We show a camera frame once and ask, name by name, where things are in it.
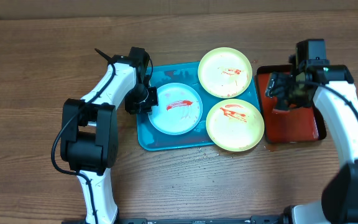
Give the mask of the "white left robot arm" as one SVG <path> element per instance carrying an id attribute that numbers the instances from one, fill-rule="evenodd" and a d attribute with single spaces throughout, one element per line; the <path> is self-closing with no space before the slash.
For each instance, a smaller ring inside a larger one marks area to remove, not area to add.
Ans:
<path id="1" fill-rule="evenodd" d="M 118 150 L 117 109 L 147 114 L 158 105 L 157 89 L 150 85 L 152 60 L 143 48 L 132 47 L 129 55 L 108 56 L 107 71 L 81 99 L 63 105 L 62 128 L 51 149 L 54 168 L 78 178 L 84 195 L 83 223 L 118 223 L 111 169 Z"/>

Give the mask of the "light blue plate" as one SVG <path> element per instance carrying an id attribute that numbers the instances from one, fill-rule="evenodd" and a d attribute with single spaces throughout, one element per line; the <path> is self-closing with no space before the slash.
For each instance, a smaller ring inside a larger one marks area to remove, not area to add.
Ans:
<path id="1" fill-rule="evenodd" d="M 158 106 L 152 108 L 149 120 L 164 134 L 180 135 L 191 131 L 203 114 L 199 94 L 182 83 L 168 83 L 157 88 Z"/>

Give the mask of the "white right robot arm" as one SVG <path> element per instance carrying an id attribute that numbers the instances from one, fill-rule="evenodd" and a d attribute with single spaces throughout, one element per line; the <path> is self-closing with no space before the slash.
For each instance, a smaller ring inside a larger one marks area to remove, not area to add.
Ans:
<path id="1" fill-rule="evenodd" d="M 345 65 L 326 58 L 323 39 L 296 44 L 290 74 L 271 73 L 265 95 L 276 99 L 274 113 L 315 107 L 325 120 L 340 161 L 320 200 L 289 209 L 288 223 L 358 223 L 358 99 Z"/>

